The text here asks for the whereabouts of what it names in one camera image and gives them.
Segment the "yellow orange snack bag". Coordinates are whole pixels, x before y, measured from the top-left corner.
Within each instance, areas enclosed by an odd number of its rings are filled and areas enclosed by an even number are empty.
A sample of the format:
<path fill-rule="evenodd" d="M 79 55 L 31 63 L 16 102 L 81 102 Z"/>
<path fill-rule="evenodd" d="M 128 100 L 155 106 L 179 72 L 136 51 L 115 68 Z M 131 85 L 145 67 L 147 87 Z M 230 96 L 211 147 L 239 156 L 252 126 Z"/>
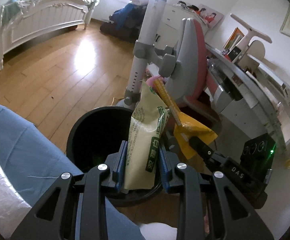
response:
<path fill-rule="evenodd" d="M 189 139 L 191 137 L 198 137 L 206 145 L 209 145 L 217 138 L 217 134 L 213 130 L 181 112 L 174 99 L 168 94 L 166 88 L 165 92 L 160 95 L 160 97 L 168 106 L 175 119 L 174 136 L 186 159 L 191 159 L 193 156 L 197 155 L 195 150 L 189 146 Z"/>

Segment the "cream green snack bag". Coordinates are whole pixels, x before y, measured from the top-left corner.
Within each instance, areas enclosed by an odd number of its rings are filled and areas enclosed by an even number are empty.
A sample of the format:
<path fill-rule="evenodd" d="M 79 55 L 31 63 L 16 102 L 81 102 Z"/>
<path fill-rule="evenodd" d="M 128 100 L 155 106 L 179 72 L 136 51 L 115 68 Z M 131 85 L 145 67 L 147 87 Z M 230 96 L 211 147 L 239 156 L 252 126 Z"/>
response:
<path fill-rule="evenodd" d="M 142 82 L 141 98 L 130 121 L 124 189 L 151 189 L 154 186 L 159 140 L 169 117 L 166 104 Z"/>

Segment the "black trash bin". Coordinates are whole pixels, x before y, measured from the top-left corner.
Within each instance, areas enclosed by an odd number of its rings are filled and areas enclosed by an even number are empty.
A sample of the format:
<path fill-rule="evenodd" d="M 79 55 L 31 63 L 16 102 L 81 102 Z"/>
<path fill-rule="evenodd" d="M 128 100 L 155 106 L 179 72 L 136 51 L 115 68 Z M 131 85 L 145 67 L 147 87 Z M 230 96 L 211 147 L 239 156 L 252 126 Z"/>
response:
<path fill-rule="evenodd" d="M 85 113 L 72 127 L 66 155 L 82 172 L 106 164 L 110 175 L 102 182 L 109 201 L 118 207 L 135 206 L 163 190 L 160 178 L 151 189 L 125 190 L 124 175 L 130 121 L 133 111 L 118 106 L 99 107 Z"/>

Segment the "blue tablecloth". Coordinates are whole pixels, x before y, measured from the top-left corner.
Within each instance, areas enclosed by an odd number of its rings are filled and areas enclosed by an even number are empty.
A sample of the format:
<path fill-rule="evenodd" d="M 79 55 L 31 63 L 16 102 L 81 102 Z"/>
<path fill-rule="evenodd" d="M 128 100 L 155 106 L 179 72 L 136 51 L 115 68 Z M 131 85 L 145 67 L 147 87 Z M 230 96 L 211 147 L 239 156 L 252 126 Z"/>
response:
<path fill-rule="evenodd" d="M 0 239 L 11 236 L 63 173 L 84 174 L 29 121 L 0 105 Z M 142 239 L 140 228 L 105 198 L 108 239 Z"/>

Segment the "grey red desk chair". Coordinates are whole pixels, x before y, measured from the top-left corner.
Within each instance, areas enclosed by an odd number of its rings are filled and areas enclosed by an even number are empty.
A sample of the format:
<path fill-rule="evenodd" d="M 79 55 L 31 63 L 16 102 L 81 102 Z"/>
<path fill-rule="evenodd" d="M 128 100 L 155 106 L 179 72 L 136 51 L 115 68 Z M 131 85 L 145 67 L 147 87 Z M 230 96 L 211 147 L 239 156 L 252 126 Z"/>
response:
<path fill-rule="evenodd" d="M 184 18 L 176 49 L 155 48 L 155 53 L 157 58 L 149 63 L 157 65 L 159 74 L 167 78 L 165 88 L 177 106 L 219 134 L 222 129 L 219 115 L 209 103 L 200 101 L 208 73 L 201 24 L 194 18 Z"/>

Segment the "white study desk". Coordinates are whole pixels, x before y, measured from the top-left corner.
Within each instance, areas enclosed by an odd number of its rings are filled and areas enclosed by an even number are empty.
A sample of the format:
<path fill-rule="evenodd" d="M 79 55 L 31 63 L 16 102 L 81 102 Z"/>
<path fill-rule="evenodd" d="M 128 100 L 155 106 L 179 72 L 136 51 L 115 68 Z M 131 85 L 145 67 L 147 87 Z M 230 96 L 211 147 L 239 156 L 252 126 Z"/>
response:
<path fill-rule="evenodd" d="M 290 158 L 290 86 L 252 55 L 248 58 L 257 65 L 255 75 L 206 48 L 214 110 L 251 139 L 268 133 L 278 153 Z"/>

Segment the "pink plush toy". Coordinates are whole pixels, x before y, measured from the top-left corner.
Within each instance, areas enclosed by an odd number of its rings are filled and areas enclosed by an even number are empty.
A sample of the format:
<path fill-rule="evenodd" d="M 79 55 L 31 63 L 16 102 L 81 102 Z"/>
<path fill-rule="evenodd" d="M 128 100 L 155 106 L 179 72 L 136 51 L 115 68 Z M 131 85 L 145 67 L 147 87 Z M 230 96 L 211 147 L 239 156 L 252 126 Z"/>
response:
<path fill-rule="evenodd" d="M 152 94 L 162 95 L 165 92 L 163 77 L 161 76 L 152 76 L 145 83 Z"/>

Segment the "white low cabinet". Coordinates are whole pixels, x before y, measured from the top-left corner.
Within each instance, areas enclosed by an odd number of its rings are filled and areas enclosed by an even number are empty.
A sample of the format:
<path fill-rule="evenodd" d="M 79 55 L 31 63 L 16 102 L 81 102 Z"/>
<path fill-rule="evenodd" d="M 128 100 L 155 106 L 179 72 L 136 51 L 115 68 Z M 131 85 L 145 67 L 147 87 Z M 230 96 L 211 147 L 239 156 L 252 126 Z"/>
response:
<path fill-rule="evenodd" d="M 196 19 L 202 26 L 203 34 L 206 35 L 209 30 L 208 26 L 196 12 L 187 11 L 180 6 L 166 4 L 155 37 L 154 44 L 156 48 L 164 49 L 165 46 L 176 46 L 184 18 Z"/>

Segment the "framed family photo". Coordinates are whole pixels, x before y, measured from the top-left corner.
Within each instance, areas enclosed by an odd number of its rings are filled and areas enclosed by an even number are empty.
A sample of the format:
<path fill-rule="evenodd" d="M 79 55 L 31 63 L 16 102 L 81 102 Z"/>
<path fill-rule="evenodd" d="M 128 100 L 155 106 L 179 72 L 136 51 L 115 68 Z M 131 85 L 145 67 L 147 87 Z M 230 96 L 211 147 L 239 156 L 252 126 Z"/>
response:
<path fill-rule="evenodd" d="M 193 4 L 187 4 L 184 1 L 178 1 L 176 6 L 180 6 L 189 12 L 195 12 L 209 29 L 214 28 L 223 19 L 223 14 L 221 12 L 204 4 L 199 4 L 197 7 Z"/>

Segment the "white chair column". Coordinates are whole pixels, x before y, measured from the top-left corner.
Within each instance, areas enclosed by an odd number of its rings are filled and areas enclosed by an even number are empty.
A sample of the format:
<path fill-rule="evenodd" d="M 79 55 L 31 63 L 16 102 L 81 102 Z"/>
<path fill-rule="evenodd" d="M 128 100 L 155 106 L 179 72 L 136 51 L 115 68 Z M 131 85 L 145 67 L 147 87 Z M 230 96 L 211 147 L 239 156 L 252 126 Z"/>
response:
<path fill-rule="evenodd" d="M 133 64 L 129 75 L 128 85 L 124 98 L 116 104 L 118 107 L 135 109 L 135 104 L 140 100 L 142 80 L 147 64 L 151 59 L 157 58 L 154 48 L 155 37 L 161 22 L 166 0 L 149 0 L 144 15 L 138 40 L 133 50 Z"/>

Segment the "pile of clothes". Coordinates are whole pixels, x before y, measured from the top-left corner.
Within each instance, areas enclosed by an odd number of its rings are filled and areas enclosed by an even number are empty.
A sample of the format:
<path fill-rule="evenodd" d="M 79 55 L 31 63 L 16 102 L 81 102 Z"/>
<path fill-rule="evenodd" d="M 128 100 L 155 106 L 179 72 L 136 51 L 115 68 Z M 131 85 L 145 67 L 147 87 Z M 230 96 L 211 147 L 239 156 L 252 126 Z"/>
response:
<path fill-rule="evenodd" d="M 130 0 L 125 7 L 109 16 L 109 22 L 103 23 L 100 31 L 130 43 L 135 42 L 139 37 L 148 3 L 149 0 Z"/>

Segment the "white wooden bed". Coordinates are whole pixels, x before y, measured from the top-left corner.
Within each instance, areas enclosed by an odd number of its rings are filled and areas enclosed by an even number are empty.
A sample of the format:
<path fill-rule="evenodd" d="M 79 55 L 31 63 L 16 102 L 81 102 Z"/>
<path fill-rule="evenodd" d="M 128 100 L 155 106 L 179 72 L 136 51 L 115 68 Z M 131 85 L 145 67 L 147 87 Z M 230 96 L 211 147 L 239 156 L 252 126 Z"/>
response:
<path fill-rule="evenodd" d="M 99 0 L 19 0 L 20 12 L 4 27 L 0 15 L 0 70 L 4 55 L 50 32 L 90 23 Z"/>

